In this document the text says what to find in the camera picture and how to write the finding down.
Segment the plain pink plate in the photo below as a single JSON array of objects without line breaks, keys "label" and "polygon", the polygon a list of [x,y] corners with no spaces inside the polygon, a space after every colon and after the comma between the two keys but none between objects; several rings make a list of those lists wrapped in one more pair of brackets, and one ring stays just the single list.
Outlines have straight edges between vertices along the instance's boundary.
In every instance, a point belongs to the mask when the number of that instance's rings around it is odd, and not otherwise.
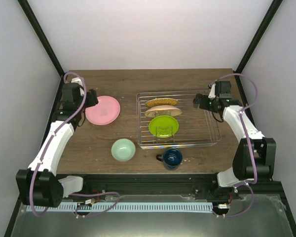
[{"label": "plain pink plate", "polygon": [[120,113],[119,102],[111,96],[99,96],[98,104],[86,108],[87,120],[94,125],[107,125],[117,119]]}]

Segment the woven bamboo-pattern plate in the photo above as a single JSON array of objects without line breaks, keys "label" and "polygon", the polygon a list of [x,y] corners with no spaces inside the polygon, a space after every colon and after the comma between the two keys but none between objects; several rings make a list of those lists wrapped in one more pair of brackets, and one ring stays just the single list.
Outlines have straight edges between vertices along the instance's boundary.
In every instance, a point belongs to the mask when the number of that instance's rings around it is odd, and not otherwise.
[{"label": "woven bamboo-pattern plate", "polygon": [[178,104],[178,100],[173,98],[155,98],[145,103],[145,105],[148,108],[152,108],[156,106],[164,106],[164,105],[175,106],[177,104]]}]

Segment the chrome wire dish rack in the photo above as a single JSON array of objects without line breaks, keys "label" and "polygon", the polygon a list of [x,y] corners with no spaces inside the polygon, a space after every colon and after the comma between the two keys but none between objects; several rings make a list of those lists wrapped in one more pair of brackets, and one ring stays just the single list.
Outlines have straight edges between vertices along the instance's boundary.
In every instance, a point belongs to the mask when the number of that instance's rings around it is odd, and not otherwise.
[{"label": "chrome wire dish rack", "polygon": [[[221,139],[218,122],[211,112],[193,106],[197,93],[208,94],[206,90],[183,90],[166,92],[142,92],[136,95],[136,114],[138,124],[137,143],[142,149],[179,148],[212,146]],[[152,118],[145,116],[146,102],[157,98],[173,98],[178,100],[177,108],[182,111],[175,117],[178,131],[173,127],[157,128],[149,131]]]}]

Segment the lime green plate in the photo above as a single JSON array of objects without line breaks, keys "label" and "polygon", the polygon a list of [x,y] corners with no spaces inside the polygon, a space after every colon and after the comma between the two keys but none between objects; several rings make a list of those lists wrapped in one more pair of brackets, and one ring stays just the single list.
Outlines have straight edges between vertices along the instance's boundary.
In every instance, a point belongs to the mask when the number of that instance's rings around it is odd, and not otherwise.
[{"label": "lime green plate", "polygon": [[150,121],[148,129],[152,135],[158,138],[168,138],[177,133],[179,123],[174,117],[158,116]]}]

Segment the pink plate with bird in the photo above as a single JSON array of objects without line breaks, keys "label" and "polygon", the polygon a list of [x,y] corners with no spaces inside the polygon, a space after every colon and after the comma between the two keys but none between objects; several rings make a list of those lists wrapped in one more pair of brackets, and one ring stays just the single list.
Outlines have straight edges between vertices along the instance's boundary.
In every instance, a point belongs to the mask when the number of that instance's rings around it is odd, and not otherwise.
[{"label": "pink plate with bird", "polygon": [[148,118],[155,118],[158,116],[171,116],[176,117],[181,115],[183,112],[181,109],[170,106],[170,105],[162,105],[162,106],[155,106],[147,111],[144,112],[144,115]]}]

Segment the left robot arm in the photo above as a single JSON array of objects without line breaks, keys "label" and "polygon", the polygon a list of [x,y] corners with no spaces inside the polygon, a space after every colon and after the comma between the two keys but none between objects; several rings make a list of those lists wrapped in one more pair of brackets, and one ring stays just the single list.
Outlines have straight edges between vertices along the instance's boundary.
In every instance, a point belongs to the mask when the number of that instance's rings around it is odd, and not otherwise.
[{"label": "left robot arm", "polygon": [[24,205],[58,207],[62,199],[75,194],[79,199],[90,196],[91,187],[80,176],[56,177],[57,167],[66,144],[72,137],[81,114],[98,104],[96,91],[86,93],[77,85],[63,88],[63,99],[57,104],[50,130],[38,155],[27,169],[20,169],[16,182]]}]

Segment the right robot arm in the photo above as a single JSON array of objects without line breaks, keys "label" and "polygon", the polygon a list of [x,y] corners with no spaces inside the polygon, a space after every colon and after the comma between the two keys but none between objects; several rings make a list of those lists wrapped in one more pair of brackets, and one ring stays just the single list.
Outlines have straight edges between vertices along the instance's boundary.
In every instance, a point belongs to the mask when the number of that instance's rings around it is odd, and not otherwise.
[{"label": "right robot arm", "polygon": [[219,114],[232,129],[239,142],[232,167],[217,174],[217,182],[209,186],[210,195],[220,199],[227,187],[255,184],[258,179],[269,179],[274,173],[276,142],[266,138],[247,117],[239,100],[210,98],[196,94],[194,107]]}]

